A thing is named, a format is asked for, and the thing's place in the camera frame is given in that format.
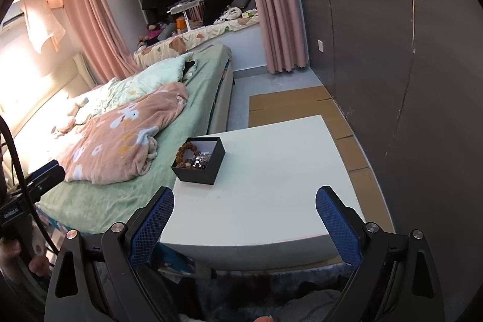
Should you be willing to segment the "person's left hand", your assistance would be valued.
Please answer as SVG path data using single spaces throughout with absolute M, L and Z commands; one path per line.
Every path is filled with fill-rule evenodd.
M 28 270 L 35 277 L 50 277 L 45 239 L 34 223 L 21 230 L 22 239 L 12 235 L 1 237 L 1 273 L 10 281 L 22 282 Z

